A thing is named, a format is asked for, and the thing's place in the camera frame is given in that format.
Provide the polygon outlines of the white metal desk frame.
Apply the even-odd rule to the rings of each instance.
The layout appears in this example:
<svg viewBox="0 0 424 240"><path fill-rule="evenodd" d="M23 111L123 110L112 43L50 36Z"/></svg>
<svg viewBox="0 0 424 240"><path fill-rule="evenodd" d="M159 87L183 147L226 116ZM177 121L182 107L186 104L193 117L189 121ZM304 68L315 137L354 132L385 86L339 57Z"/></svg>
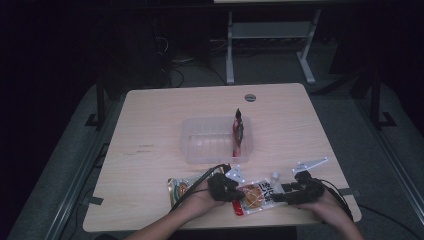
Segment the white metal desk frame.
<svg viewBox="0 0 424 240"><path fill-rule="evenodd" d="M307 21L272 20L272 21L236 21L234 10L227 14L226 40L226 83L234 84L233 41L251 39L301 39L303 49L296 53L304 78L308 84L316 82L307 57L321 16L321 10L315 9Z"/></svg>

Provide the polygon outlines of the black metal stand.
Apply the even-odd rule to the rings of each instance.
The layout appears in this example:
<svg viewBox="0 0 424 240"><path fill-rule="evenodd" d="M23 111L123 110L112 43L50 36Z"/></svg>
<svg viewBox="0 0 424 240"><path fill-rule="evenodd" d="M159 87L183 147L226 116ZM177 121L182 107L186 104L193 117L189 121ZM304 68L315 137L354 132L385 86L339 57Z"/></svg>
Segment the black metal stand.
<svg viewBox="0 0 424 240"><path fill-rule="evenodd" d="M396 127L397 124L389 112L380 110L381 80L378 70L370 67L367 71L367 92L370 94L369 119L377 130L383 127Z"/></svg>

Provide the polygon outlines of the clear spouted sauce pouch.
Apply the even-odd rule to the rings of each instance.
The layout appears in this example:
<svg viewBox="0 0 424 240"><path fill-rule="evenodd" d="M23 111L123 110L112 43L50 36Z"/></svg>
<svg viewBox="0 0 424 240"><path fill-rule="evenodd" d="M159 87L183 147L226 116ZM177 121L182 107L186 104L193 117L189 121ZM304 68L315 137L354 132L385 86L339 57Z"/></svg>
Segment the clear spouted sauce pouch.
<svg viewBox="0 0 424 240"><path fill-rule="evenodd" d="M244 197L232 202L235 215L246 216L282 205L282 202L275 202L272 199L273 194L283 192L279 183L280 174L274 172L270 179L255 181L239 187L238 190L244 193Z"/></svg>

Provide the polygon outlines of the red snack packet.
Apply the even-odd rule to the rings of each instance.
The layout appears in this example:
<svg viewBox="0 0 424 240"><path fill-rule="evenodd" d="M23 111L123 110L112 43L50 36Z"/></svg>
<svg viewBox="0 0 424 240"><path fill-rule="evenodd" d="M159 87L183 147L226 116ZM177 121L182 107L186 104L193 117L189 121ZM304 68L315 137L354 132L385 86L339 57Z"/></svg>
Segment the red snack packet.
<svg viewBox="0 0 424 240"><path fill-rule="evenodd" d="M232 130L233 130L233 156L239 157L241 154L241 143L242 143L243 135L244 135L244 124L242 120L242 114L239 109L236 110Z"/></svg>

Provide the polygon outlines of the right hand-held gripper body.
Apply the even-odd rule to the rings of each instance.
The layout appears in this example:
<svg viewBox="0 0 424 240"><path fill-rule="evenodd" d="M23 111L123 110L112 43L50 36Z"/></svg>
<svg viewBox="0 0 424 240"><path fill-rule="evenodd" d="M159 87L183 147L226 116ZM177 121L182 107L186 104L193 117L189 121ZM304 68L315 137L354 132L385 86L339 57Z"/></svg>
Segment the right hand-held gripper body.
<svg viewBox="0 0 424 240"><path fill-rule="evenodd" d="M299 190L287 193L284 192L284 194L290 194L293 197L294 203L292 205L314 202L323 195L323 184L319 180L313 178L309 171L327 161L328 158L324 157L317 160L298 162L292 169L295 182L300 185Z"/></svg>

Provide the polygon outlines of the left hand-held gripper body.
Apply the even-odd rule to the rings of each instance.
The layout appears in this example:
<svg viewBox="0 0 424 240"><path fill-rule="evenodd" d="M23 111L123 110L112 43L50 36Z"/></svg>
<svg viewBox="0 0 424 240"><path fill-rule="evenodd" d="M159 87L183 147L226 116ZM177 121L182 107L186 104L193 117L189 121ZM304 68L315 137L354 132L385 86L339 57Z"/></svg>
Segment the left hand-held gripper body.
<svg viewBox="0 0 424 240"><path fill-rule="evenodd" d="M221 172L214 173L211 177L208 178L207 183L209 186L209 191L212 197L217 201L232 202L233 193L236 191L232 191L230 189L230 184L237 181L231 179L232 168L229 164L223 164L221 168Z"/></svg>

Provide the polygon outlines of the clear plastic container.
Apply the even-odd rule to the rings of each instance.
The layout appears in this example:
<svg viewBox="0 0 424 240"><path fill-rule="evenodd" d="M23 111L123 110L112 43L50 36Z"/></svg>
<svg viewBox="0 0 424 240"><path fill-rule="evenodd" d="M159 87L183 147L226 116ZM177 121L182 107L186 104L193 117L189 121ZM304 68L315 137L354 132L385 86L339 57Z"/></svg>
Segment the clear plastic container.
<svg viewBox="0 0 424 240"><path fill-rule="evenodd" d="M233 155L234 116L192 117L182 121L180 150L189 164L240 164L253 151L252 124L243 117L241 152Z"/></svg>

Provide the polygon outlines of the person's left hand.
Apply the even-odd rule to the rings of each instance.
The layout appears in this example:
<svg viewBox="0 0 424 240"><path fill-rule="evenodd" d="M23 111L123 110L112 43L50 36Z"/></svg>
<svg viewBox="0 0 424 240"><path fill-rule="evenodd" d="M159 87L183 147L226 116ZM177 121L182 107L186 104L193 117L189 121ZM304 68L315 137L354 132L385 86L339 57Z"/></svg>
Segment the person's left hand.
<svg viewBox="0 0 424 240"><path fill-rule="evenodd" d="M208 213L215 207L224 205L223 201L215 200L206 180L204 180L195 191L181 204L180 208L190 219L196 219Z"/></svg>

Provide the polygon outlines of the green snack packet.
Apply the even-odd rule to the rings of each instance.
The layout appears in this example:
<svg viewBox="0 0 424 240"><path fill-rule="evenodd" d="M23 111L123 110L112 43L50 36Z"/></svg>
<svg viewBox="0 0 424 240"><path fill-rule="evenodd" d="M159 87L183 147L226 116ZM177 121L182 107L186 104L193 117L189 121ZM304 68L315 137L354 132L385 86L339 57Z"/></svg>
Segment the green snack packet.
<svg viewBox="0 0 424 240"><path fill-rule="evenodd" d="M202 176L204 172L197 173L192 176L183 177L183 178L169 178L167 181L170 204L174 206L175 203L196 183Z"/></svg>

